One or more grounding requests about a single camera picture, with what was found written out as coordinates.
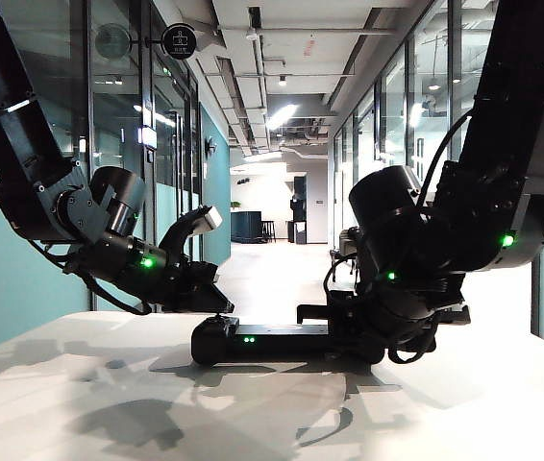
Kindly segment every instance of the table surface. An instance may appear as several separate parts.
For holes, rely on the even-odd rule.
[[[544,460],[538,338],[441,328],[409,366],[204,369],[203,318],[89,312],[0,345],[0,460]]]

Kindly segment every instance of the hanging sign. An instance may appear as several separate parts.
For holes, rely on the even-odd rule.
[[[185,60],[193,56],[197,47],[195,30],[188,24],[172,24],[161,35],[161,46],[165,53],[175,60]]]

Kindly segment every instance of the black cable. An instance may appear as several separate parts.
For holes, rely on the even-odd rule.
[[[78,276],[80,279],[83,280],[87,288],[90,291],[92,291],[95,295],[103,298],[108,303],[112,303],[113,305],[115,305],[119,309],[124,310],[125,312],[129,312],[130,314],[134,314],[134,315],[148,315],[153,311],[150,304],[144,300],[140,300],[143,310],[137,310],[134,307],[131,307],[130,305],[121,302],[120,300],[115,298],[113,295],[108,293],[99,283],[97,283],[97,280],[95,280],[95,278],[91,274],[87,274],[85,272],[80,272],[80,271],[76,272],[75,274],[76,276]]]
[[[433,160],[430,162],[430,166],[428,167],[428,173],[426,173],[426,178],[424,179],[424,184],[422,185],[422,190],[419,193],[419,197],[417,198],[417,207],[421,208],[424,203],[426,202],[426,194],[428,193],[428,188],[430,187],[430,183],[433,180],[434,176],[434,170],[436,169],[436,165],[438,164],[438,161],[440,160],[441,156],[443,155],[443,152],[445,152],[445,148],[447,147],[447,144],[449,144],[449,141],[452,140],[452,137],[454,137],[454,134],[456,134],[457,130],[464,124],[464,122],[473,115],[473,110],[470,109],[464,115],[462,115],[457,122],[452,125],[452,128],[445,134],[445,137],[443,137],[443,140],[441,141],[440,145],[438,146],[438,149],[436,150],[436,153],[434,154]]]
[[[55,266],[57,266],[59,269],[63,270],[64,269],[64,266],[59,264],[59,256],[54,256],[54,255],[50,255],[49,253],[45,252],[37,243],[35,243],[33,240],[27,240],[27,242],[29,242],[29,244],[31,244],[31,246],[33,248],[35,248],[36,251],[38,251],[43,257],[45,257],[48,261],[50,261],[52,264],[54,264]]]
[[[36,242],[33,240],[27,240],[31,244],[33,248],[35,248],[36,251],[38,251],[43,257],[45,257],[48,261],[50,261],[52,264],[57,266],[59,269],[63,270],[64,266],[59,264],[59,260],[63,259],[65,256],[57,256],[57,255],[50,255],[48,252],[44,251]],[[115,298],[113,295],[108,293],[99,283],[97,283],[97,280],[85,272],[77,271],[74,273],[76,276],[78,276],[82,281],[85,283],[87,288],[93,292],[95,295],[103,298],[108,303],[112,303],[119,309],[122,309],[126,312],[129,312],[134,315],[148,315],[150,314],[153,309],[146,301],[141,300],[141,305],[143,307],[143,310],[137,310],[134,307],[131,307],[130,305],[121,302],[117,298]]]
[[[425,325],[425,321],[418,322],[413,328],[409,330],[401,330],[396,333],[394,337],[390,339],[390,345],[387,348],[387,356],[389,359],[394,362],[401,365],[405,365],[408,363],[413,363],[422,358],[422,356],[428,351],[428,348],[433,343],[434,337],[436,336],[436,331],[438,330],[438,324],[440,323],[442,313],[440,311],[435,312],[433,316],[431,317],[431,326],[430,329],[423,333],[423,338],[421,339],[421,344],[417,352],[413,357],[410,357],[408,359],[403,359],[398,355],[398,341],[402,338],[402,336],[416,331],[418,329],[421,329],[423,325]]]
[[[349,259],[353,259],[356,257],[357,253],[351,253],[350,255],[345,255],[338,259],[334,264],[332,264],[332,267],[328,271],[328,274],[326,274],[325,278],[323,279],[323,290],[326,292],[326,296],[330,296],[330,288],[328,287],[328,282],[330,281],[330,276],[332,275],[332,272],[336,267],[338,267],[340,264],[342,264],[345,261],[348,261]]]

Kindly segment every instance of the green indicator light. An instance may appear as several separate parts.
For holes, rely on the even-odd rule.
[[[510,247],[515,242],[515,237],[513,235],[504,235],[502,239],[503,248]]]
[[[146,269],[150,269],[155,265],[155,260],[152,257],[143,257],[139,262],[139,265]]]

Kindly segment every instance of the chair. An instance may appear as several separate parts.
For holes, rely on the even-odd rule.
[[[274,221],[261,221],[261,234],[266,242],[274,240],[276,242],[276,230]]]

